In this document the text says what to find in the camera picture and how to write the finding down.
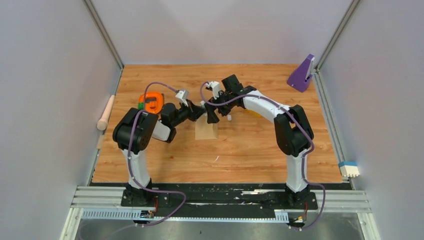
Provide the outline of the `brown paper envelope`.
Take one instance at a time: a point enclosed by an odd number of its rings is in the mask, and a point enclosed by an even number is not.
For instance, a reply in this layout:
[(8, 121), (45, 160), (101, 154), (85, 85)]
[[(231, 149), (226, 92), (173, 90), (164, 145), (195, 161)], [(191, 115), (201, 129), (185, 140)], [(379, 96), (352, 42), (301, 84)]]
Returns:
[(216, 140), (218, 139), (218, 125), (216, 123), (196, 122), (195, 140)]

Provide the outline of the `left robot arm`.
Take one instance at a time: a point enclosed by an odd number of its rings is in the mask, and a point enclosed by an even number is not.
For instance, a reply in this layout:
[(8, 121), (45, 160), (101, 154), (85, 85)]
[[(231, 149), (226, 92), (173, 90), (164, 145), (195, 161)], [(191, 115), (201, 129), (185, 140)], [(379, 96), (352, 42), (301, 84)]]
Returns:
[(171, 143), (176, 127), (186, 120), (197, 121), (206, 111), (190, 100), (166, 103), (158, 114), (130, 108), (115, 127), (112, 139), (126, 157), (129, 180), (124, 191), (127, 200), (135, 200), (140, 206), (149, 206), (153, 201), (152, 179), (147, 169), (146, 148), (150, 140)]

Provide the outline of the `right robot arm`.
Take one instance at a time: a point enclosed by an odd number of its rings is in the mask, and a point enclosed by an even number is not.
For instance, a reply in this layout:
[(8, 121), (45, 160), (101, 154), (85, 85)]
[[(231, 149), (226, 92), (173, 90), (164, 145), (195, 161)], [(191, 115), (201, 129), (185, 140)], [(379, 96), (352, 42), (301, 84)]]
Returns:
[(253, 111), (273, 124), (277, 145), (287, 162), (286, 204), (292, 209), (301, 207), (310, 192), (306, 159), (314, 149), (314, 133), (305, 110), (298, 104), (278, 103), (251, 85), (243, 86), (234, 74), (221, 82), (206, 81), (200, 89), (212, 92), (210, 99), (202, 97), (209, 124), (218, 123), (218, 114), (227, 116), (234, 107)]

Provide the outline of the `orange toy track loop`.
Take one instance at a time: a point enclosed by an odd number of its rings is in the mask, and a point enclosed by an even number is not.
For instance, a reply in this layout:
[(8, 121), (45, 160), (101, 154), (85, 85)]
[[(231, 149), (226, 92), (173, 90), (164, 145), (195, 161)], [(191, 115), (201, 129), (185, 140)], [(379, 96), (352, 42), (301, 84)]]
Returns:
[(144, 103), (143, 110), (149, 113), (159, 114), (164, 105), (164, 94), (157, 91), (149, 91), (139, 96), (138, 103)]

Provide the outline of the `yellow toy window brick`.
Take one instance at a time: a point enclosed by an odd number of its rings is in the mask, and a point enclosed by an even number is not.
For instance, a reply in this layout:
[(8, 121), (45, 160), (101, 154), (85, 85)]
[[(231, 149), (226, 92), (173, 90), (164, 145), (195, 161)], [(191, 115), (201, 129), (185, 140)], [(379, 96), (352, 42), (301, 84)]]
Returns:
[(257, 112), (255, 112), (255, 111), (252, 111), (252, 110), (246, 110), (249, 114), (252, 114), (253, 116), (255, 116), (255, 117), (261, 117), (261, 115), (259, 114), (259, 113), (257, 113)]

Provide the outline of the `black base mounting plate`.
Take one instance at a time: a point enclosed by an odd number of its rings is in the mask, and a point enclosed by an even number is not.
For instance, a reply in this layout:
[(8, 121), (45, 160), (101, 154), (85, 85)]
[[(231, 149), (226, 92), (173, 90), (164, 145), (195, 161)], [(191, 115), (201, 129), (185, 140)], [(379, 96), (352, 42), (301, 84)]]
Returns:
[(286, 202), (284, 183), (153, 183), (151, 199), (127, 200), (123, 207), (152, 207), (155, 215), (164, 217), (271, 218), (276, 210), (293, 210), (303, 215), (318, 209), (315, 193), (309, 191), (304, 202)]

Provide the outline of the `wooden rolling pin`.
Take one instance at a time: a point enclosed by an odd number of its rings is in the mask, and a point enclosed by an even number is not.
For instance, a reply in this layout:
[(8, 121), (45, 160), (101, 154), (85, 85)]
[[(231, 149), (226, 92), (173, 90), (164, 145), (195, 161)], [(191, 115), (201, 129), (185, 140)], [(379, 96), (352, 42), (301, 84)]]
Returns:
[(107, 126), (109, 124), (109, 118), (113, 109), (113, 105), (114, 105), (114, 101), (115, 101), (116, 96), (115, 95), (111, 95), (105, 108), (104, 111), (100, 117), (100, 119), (97, 121), (96, 127), (98, 130), (100, 131), (104, 131), (107, 129)]

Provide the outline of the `purple plastic stand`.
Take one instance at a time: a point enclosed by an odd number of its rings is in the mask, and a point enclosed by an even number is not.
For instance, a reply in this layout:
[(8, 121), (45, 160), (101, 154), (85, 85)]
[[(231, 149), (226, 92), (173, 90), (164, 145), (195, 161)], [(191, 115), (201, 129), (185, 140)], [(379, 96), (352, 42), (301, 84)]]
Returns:
[(312, 81), (312, 69), (315, 56), (309, 54), (303, 62), (291, 73), (287, 79), (287, 84), (293, 89), (303, 93)]

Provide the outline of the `white blue toy brick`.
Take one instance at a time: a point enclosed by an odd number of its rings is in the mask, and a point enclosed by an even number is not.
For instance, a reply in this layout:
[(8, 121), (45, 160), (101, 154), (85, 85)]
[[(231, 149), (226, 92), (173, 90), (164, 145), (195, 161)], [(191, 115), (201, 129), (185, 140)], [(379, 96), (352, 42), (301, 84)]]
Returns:
[(342, 161), (338, 167), (343, 177), (356, 178), (360, 175), (358, 165), (354, 161)]

